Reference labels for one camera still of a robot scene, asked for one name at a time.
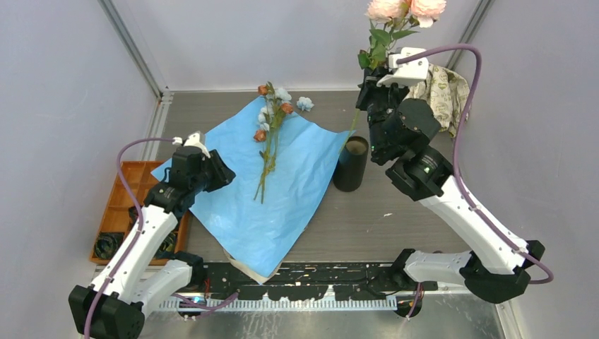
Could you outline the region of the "pink peony flower stem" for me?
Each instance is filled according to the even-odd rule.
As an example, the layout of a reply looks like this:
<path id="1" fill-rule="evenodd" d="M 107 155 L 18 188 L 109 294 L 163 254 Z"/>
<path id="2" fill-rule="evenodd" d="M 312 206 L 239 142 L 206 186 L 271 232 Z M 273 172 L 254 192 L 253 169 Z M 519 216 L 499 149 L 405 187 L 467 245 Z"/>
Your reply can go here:
<path id="1" fill-rule="evenodd" d="M 445 1 L 370 1 L 365 13 L 369 19 L 369 47 L 360 50 L 357 55 L 362 71 L 365 68 L 386 68 L 388 54 L 399 52 L 400 48 L 396 52 L 392 50 L 396 43 L 421 28 L 431 27 L 445 8 Z M 398 62 L 409 62 L 409 57 Z M 370 140 L 373 155 L 382 155 L 393 147 L 383 137 L 382 124 L 379 138 Z"/>

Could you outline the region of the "blue paper flower bouquet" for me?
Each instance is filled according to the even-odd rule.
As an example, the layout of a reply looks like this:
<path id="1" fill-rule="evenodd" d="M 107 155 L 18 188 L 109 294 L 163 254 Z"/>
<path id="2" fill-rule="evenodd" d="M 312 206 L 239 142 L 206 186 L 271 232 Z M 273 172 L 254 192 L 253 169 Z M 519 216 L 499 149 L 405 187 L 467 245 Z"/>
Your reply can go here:
<path id="1" fill-rule="evenodd" d="M 206 134 L 206 146 L 236 177 L 217 191 L 199 193 L 190 212 L 234 259 L 268 276 L 314 216 L 348 133 L 292 114 L 280 130 L 275 169 L 264 174 L 265 147 L 254 140 L 264 104 L 255 98 Z"/>

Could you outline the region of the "beige ribbon bow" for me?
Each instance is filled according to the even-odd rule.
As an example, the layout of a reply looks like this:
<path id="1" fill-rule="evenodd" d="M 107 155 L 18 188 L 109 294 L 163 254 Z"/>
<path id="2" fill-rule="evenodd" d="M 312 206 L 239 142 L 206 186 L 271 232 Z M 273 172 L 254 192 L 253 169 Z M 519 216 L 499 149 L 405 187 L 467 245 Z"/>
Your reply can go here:
<path id="1" fill-rule="evenodd" d="M 268 275 L 268 276 L 262 276 L 262 275 L 258 274 L 257 272 L 255 272 L 254 270 L 250 269 L 250 267 L 248 267 L 248 265 L 246 265 L 245 263 L 242 263 L 241 261 L 238 261 L 238 260 L 234 259 L 226 250 L 223 249 L 223 252 L 224 252 L 224 255 L 227 258 L 227 260 L 236 269 L 238 269 L 243 274 L 247 275 L 249 278 L 251 278 L 252 280 L 254 280 L 255 282 L 257 282 L 260 285 L 266 283 L 271 278 L 273 278 L 278 273 L 278 270 L 280 269 L 280 266 L 283 263 L 283 262 L 280 262 L 275 267 L 275 269 L 271 272 L 270 275 Z"/>

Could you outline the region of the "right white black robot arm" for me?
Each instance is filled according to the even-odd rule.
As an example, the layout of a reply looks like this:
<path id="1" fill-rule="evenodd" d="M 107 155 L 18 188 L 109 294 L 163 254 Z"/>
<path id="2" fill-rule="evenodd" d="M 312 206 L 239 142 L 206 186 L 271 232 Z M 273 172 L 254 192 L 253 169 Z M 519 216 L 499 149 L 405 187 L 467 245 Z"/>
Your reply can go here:
<path id="1" fill-rule="evenodd" d="M 486 302 L 522 295 L 532 280 L 528 269 L 544 253 L 502 226 L 459 182 L 452 164 L 431 146 L 440 124 L 426 101 L 408 89 L 383 84 L 388 69 L 365 69 L 356 107 L 367 113 L 372 162 L 386 167 L 392 184 L 439 216 L 469 247 L 456 254 L 404 249 L 389 275 L 409 290 L 420 283 L 462 285 Z"/>

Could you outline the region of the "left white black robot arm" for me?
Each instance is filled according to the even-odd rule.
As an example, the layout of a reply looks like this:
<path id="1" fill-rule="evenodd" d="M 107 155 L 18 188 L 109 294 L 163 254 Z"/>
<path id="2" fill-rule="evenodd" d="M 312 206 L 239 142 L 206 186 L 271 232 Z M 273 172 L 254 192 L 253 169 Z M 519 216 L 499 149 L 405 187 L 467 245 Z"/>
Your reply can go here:
<path id="1" fill-rule="evenodd" d="M 207 276 L 203 259 L 185 251 L 173 253 L 150 278 L 141 277 L 196 196 L 221 189 L 234 178 L 217 150 L 178 147 L 106 268 L 89 286 L 72 289 L 69 306 L 77 331 L 85 338 L 137 338 L 146 319 L 169 296 L 183 287 L 200 290 Z"/>

